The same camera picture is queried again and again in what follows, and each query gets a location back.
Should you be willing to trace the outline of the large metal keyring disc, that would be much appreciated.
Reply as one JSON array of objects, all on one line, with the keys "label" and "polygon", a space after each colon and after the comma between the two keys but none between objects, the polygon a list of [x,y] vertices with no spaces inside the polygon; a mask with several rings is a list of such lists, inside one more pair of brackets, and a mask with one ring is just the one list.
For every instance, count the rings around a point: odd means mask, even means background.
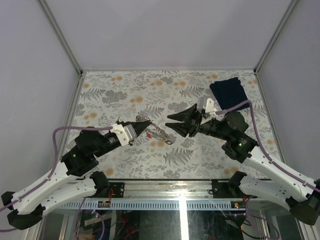
[{"label": "large metal keyring disc", "polygon": [[[135,117],[135,120],[137,122],[151,121],[149,117],[147,117],[147,116],[145,116],[143,114],[138,114]],[[163,142],[165,142],[165,144],[166,144],[167,140],[171,140],[169,135],[160,126],[158,126],[157,124],[155,124],[153,122],[144,131],[146,132],[146,134],[150,134],[152,136],[152,138],[153,138],[153,136],[156,136],[157,140],[163,141]]]}]

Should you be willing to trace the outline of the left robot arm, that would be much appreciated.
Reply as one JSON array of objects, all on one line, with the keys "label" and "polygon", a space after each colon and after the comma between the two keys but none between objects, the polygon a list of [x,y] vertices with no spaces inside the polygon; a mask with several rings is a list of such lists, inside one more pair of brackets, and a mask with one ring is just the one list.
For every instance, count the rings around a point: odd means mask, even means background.
[{"label": "left robot arm", "polygon": [[26,230],[39,223],[58,207],[80,198],[98,198],[108,195],[110,183],[101,171],[95,171],[98,157],[113,150],[133,145],[135,139],[151,125],[151,121],[117,121],[109,127],[63,126],[55,129],[79,130],[75,146],[62,157],[58,156],[54,138],[54,162],[51,170],[28,187],[7,191],[1,195],[10,231]]}]

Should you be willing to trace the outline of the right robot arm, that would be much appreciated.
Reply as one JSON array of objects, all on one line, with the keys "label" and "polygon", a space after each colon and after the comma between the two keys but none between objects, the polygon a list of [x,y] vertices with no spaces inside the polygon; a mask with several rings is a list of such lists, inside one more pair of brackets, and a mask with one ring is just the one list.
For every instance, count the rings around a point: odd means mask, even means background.
[{"label": "right robot arm", "polygon": [[240,112],[215,108],[209,112],[205,107],[193,105],[168,115],[168,119],[172,121],[166,126],[184,138],[203,134],[224,140],[221,148],[229,158],[258,170],[271,180],[263,183],[244,172],[236,172],[228,183],[231,196],[256,196],[285,208],[304,224],[316,224],[320,216],[320,182],[267,153],[259,138],[253,139],[245,133],[249,126]]}]

